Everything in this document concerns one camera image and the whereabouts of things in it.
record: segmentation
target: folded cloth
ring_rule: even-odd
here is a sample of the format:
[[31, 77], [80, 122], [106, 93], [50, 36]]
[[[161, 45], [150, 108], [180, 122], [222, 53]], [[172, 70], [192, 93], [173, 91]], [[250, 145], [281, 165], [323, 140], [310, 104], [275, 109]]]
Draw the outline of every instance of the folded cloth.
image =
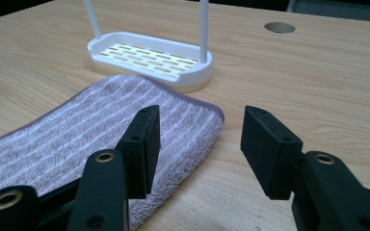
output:
[[161, 150], [152, 193], [130, 200], [130, 228], [163, 204], [203, 160], [224, 125], [222, 110], [134, 75], [102, 79], [35, 121], [0, 138], [0, 189], [38, 195], [81, 177], [87, 158], [114, 148], [134, 115], [160, 106]]

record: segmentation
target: wood grain surface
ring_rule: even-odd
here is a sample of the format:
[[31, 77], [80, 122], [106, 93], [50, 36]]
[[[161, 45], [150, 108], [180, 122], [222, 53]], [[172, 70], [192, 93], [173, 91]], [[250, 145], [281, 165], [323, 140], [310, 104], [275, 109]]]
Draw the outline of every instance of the wood grain surface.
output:
[[[95, 0], [103, 34], [128, 31], [198, 44], [198, 2]], [[295, 26], [289, 34], [264, 28]], [[0, 136], [105, 77], [87, 51], [83, 1], [0, 17]], [[240, 151], [246, 105], [342, 159], [370, 189], [370, 22], [210, 4], [211, 83], [188, 95], [225, 112], [206, 159], [140, 230], [295, 230], [290, 201], [261, 190]]]

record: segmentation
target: gray striped towel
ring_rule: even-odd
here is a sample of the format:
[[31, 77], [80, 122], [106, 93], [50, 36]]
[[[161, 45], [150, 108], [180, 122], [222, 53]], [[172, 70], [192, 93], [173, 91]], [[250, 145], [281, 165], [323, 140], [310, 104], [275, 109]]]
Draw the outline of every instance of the gray striped towel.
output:
[[130, 200], [130, 228], [163, 204], [203, 160], [224, 125], [222, 110], [134, 75], [102, 79], [35, 121], [0, 138], [0, 189], [39, 195], [79, 178], [95, 151], [114, 148], [134, 115], [160, 106], [161, 150], [152, 193]]

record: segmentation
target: wooden table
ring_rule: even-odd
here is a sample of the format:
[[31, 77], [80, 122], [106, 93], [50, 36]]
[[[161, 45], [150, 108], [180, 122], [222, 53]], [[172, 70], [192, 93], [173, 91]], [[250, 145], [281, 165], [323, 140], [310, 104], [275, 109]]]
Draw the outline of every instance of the wooden table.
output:
[[[129, 31], [198, 44], [198, 2], [95, 0], [103, 34]], [[370, 189], [370, 22], [210, 5], [211, 83], [190, 96], [220, 106], [225, 128], [206, 159], [140, 230], [295, 230], [290, 201], [261, 190], [240, 151], [246, 105], [342, 159]], [[273, 33], [268, 22], [296, 31]], [[104, 75], [87, 51], [83, 1], [0, 17], [0, 136]]]

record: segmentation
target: screw hole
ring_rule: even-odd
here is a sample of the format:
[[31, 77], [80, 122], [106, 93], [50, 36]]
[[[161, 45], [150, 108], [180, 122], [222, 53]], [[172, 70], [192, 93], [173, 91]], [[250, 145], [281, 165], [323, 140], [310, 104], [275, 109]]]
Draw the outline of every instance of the screw hole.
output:
[[104, 216], [102, 216], [102, 215], [93, 215], [87, 220], [86, 226], [88, 228], [91, 228], [91, 229], [97, 229], [97, 228], [103, 226], [105, 221], [106, 221], [106, 219], [104, 218]]
[[358, 222], [364, 226], [365, 228], [369, 229], [370, 230], [370, 218], [366, 218], [366, 217], [360, 217], [358, 218]]
[[97, 157], [95, 157], [95, 160], [99, 163], [109, 162], [114, 159], [113, 153], [101, 153]]
[[318, 154], [315, 156], [318, 162], [325, 164], [325, 165], [333, 165], [335, 163], [335, 160], [329, 156]]
[[296, 28], [285, 22], [270, 22], [264, 25], [264, 28], [275, 33], [292, 33]]
[[0, 210], [8, 209], [15, 205], [22, 198], [23, 193], [18, 190], [0, 194]]

